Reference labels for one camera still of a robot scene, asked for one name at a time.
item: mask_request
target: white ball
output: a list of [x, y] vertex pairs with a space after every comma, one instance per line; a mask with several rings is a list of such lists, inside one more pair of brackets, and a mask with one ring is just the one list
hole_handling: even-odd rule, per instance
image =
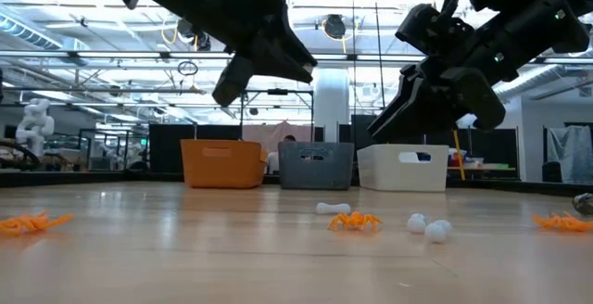
[[447, 230], [443, 227], [443, 225], [438, 224], [436, 222], [428, 224], [426, 229], [424, 230], [424, 235], [426, 235], [426, 239], [428, 239], [431, 243], [442, 244], [447, 241]]
[[423, 234], [424, 229], [426, 228], [426, 223], [424, 222], [424, 217], [410, 217], [408, 220], [408, 231], [413, 234]]
[[447, 235], [449, 235], [451, 233], [451, 231], [453, 231], [453, 225], [451, 225], [450, 222], [447, 222], [445, 220], [438, 220], [435, 223], [437, 223], [440, 226], [442, 226], [443, 229], [445, 229], [445, 231], [447, 232]]
[[428, 219], [428, 217], [426, 217], [426, 216], [424, 216], [424, 215], [422, 215], [422, 214], [419, 214], [419, 213], [412, 214], [412, 215], [410, 216], [410, 218], [411, 218], [411, 219], [412, 219], [412, 218], [421, 218], [421, 219], [423, 219], [423, 220], [424, 220], [424, 222], [425, 222], [426, 224], [428, 224], [428, 223], [430, 222], [430, 221], [429, 221], [429, 219]]

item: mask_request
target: wooden table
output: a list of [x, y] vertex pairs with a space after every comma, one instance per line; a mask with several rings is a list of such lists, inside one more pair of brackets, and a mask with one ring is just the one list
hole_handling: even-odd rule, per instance
[[[457, 173], [458, 175], [461, 175], [461, 170], [460, 170], [460, 167], [458, 167], [458, 166], [447, 167], [447, 170], [448, 170], [448, 173]], [[504, 168], [475, 168], [475, 167], [471, 167], [471, 168], [463, 168], [463, 170], [465, 171], [466, 177], [468, 177], [470, 179], [484, 179], [485, 177], [489, 176], [489, 174], [492, 174], [492, 173], [501, 174], [501, 176], [505, 179], [513, 179], [513, 180], [519, 179], [519, 175], [516, 175], [514, 177], [509, 177], [509, 175], [512, 175], [514, 172], [515, 173], [517, 172], [516, 168], [504, 169]]]
[[[321, 201], [374, 213], [383, 230], [327, 231], [332, 217], [313, 213]], [[76, 218], [47, 234], [0, 238], [2, 303], [591, 302], [593, 236], [531, 222], [570, 209], [567, 198], [165, 183], [0, 189], [3, 218], [45, 208]], [[413, 212], [449, 219], [451, 241], [408, 234]]]

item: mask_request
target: white robot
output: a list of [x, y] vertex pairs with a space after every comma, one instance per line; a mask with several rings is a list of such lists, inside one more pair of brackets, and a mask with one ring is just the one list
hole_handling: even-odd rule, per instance
[[17, 127], [17, 143], [27, 144], [35, 156], [44, 154], [44, 141], [47, 136], [54, 134], [54, 118], [47, 115], [49, 100], [32, 99], [25, 106], [25, 117]]

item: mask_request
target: orange toy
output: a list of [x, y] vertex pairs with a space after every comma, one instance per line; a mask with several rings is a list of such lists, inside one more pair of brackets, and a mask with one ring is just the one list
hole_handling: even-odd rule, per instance
[[337, 231], [338, 222], [344, 224], [344, 229], [353, 229], [363, 231], [367, 222], [372, 224], [372, 230], [377, 232], [377, 223], [383, 223], [378, 217], [373, 215], [363, 215], [358, 211], [354, 211], [350, 216], [346, 214], [339, 214], [335, 216], [330, 224], [327, 226], [328, 230]]
[[50, 227], [61, 225], [68, 222], [74, 217], [74, 215], [64, 215], [56, 218], [55, 220], [49, 220], [47, 212], [44, 211], [37, 216], [30, 216], [24, 214], [22, 216], [13, 217], [11, 219], [0, 221], [0, 233], [19, 236], [25, 232], [37, 232], [49, 229]]
[[579, 221], [569, 212], [565, 211], [566, 217], [560, 217], [552, 213], [552, 217], [548, 216], [545, 219], [534, 215], [534, 222], [544, 229], [555, 229], [560, 231], [570, 232], [586, 232], [588, 229], [593, 229], [593, 222]]

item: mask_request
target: bin handle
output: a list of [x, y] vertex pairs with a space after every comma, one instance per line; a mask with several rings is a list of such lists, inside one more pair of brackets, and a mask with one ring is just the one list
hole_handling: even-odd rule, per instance
[[299, 152], [299, 156], [301, 159], [303, 160], [315, 160], [315, 161], [321, 161], [321, 160], [326, 160], [327, 158], [331, 157], [333, 154], [332, 150], [330, 149], [326, 149], [326, 148], [319, 148], [319, 149], [314, 149], [314, 148], [307, 148], [307, 149], [302, 149]]

